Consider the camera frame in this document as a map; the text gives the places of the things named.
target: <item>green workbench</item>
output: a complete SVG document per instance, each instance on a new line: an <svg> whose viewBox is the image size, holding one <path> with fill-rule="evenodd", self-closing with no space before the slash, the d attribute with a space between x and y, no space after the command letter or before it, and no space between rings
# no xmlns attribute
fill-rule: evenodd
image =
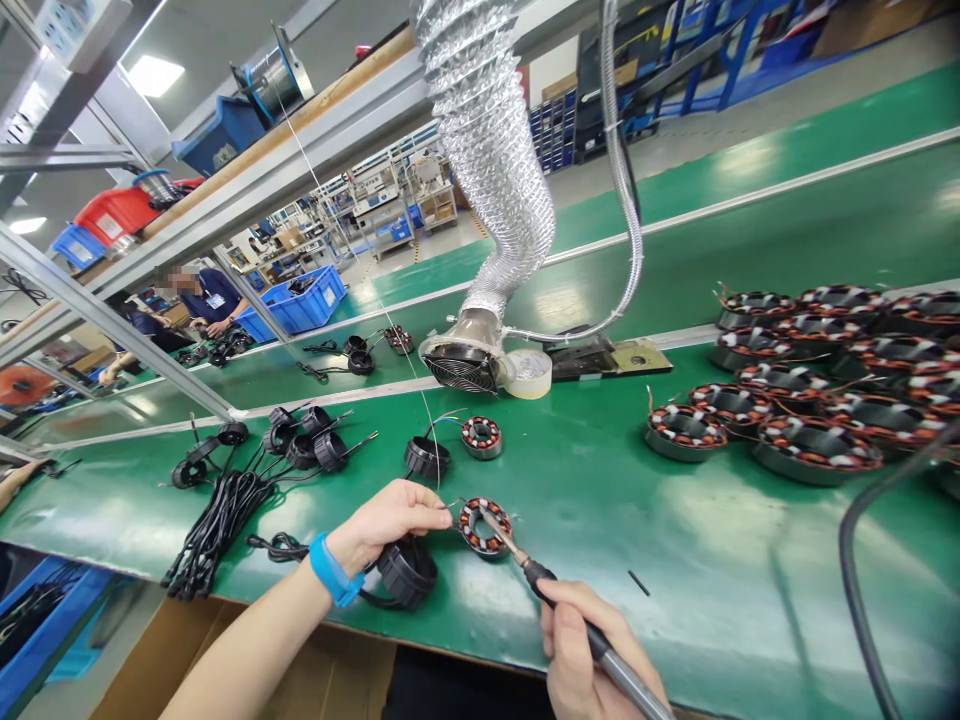
<svg viewBox="0 0 960 720"><path fill-rule="evenodd" d="M868 480L839 490L797 485L754 463L746 442L704 465L683 465L641 439L648 382L665 401L728 377L706 353L706 346L672 351L671 374L561 384L534 402L427 392L435 415L469 404L496 420L505 438L503 455L481 463L458 447L455 426L439 426L454 455L441 495L495 499L525 549L620 607L674 702L742 718L876 717L836 550L840 517ZM425 427L420 394L334 410L347 408L355 411L341 432L348 443L375 429L380 436L345 471L290 489L245 532L269 538L285 530L307 542L404 473L405 443ZM265 427L252 422L252 436ZM209 495L208 487L158 487L192 442L189 433L161 434L62 454L84 461L59 480L25 488L0 517L0 538L158 579ZM252 450L249 442L245 451ZM960 505L918 482L881 500L858 533L871 624L905 717L937 717L960 670L954 638L944 632L960 613L958 519ZM453 532L429 542L440 580L419 612L358 601L332 620L543 669L538 608L512 564L485 562ZM290 569L238 544L215 592L253 601Z"/></svg>

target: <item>blue wristband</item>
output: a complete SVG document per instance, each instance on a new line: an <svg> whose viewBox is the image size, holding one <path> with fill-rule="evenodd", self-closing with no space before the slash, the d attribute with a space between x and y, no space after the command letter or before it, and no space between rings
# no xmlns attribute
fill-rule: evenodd
<svg viewBox="0 0 960 720"><path fill-rule="evenodd" d="M337 607L349 605L366 579L363 573L357 573L353 580L347 577L347 573L327 547L326 533L320 533L317 539L310 543L310 567L330 592Z"/></svg>

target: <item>fluorescent light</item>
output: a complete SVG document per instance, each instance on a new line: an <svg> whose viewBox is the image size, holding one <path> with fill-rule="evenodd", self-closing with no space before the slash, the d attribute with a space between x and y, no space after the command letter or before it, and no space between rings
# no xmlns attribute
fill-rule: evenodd
<svg viewBox="0 0 960 720"><path fill-rule="evenodd" d="M134 89L144 97L161 97L183 75L183 67L144 55L127 73Z"/></svg>
<svg viewBox="0 0 960 720"><path fill-rule="evenodd" d="M32 233L34 230L39 230L40 226L46 221L46 218L17 220L15 223L10 223L10 229L13 230L17 235L26 235L27 233Z"/></svg>

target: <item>blue crate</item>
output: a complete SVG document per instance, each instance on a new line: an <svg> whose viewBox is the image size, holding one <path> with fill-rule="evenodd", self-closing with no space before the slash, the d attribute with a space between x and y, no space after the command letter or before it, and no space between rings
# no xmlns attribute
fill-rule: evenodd
<svg viewBox="0 0 960 720"><path fill-rule="evenodd" d="M34 585L43 582L66 564L63 558L48 557L0 602L0 613L20 601ZM101 568L81 566L73 583L56 609L44 620L29 640L0 670L0 717L7 717L37 677L61 649L77 623L96 603L113 579L113 573Z"/></svg>
<svg viewBox="0 0 960 720"><path fill-rule="evenodd" d="M217 96L217 114L193 140L175 142L173 156L210 177L266 134L246 100Z"/></svg>
<svg viewBox="0 0 960 720"><path fill-rule="evenodd" d="M79 225L67 225L50 249L63 255L80 270L86 270L104 256L106 248L92 232Z"/></svg>
<svg viewBox="0 0 960 720"><path fill-rule="evenodd" d="M313 330L326 325L337 305L347 294L343 282L333 265L304 273L300 278L315 277L316 282L303 293L292 295L290 282L272 287L263 294L263 301L269 304L280 326L288 333L297 333ZM237 318L237 322L253 336L257 342L275 340L276 335L267 327L267 324L253 310L248 308Z"/></svg>

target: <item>black cord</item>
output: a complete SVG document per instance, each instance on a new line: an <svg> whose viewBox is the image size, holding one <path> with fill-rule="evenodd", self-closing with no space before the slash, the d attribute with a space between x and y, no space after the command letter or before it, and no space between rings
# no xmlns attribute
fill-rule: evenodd
<svg viewBox="0 0 960 720"><path fill-rule="evenodd" d="M37 290L35 288L27 287L27 280L20 274L20 271L16 268L10 268L9 271L5 272L3 275L0 275L0 280L5 280L6 282L13 285L12 290L0 290L2 292L22 292L28 298L33 300L33 304L40 306L41 300L49 300L50 296L47 295L43 290Z"/></svg>
<svg viewBox="0 0 960 720"><path fill-rule="evenodd" d="M857 521L860 520L860 516L866 512L868 507L887 491L892 490L904 480L919 474L928 466L937 451L945 447L951 438L958 434L960 434L960 419L950 423L937 436L936 440L911 457L895 472L857 495L850 503L850 507L847 508L847 512L844 513L843 520L840 522L840 574L843 578L843 591L847 596L850 619L853 621L853 629L857 634L860 652L863 653L867 676L870 678L870 684L877 696L880 711L886 720L900 720L900 709L897 707L896 698L894 698L890 685L887 683L887 676L883 672L880 655L877 653L877 646L873 641L873 634L870 632L870 623L867 620L867 611L863 604L863 594L860 591L860 581L857 578L857 565L853 557L853 534L857 528Z"/></svg>

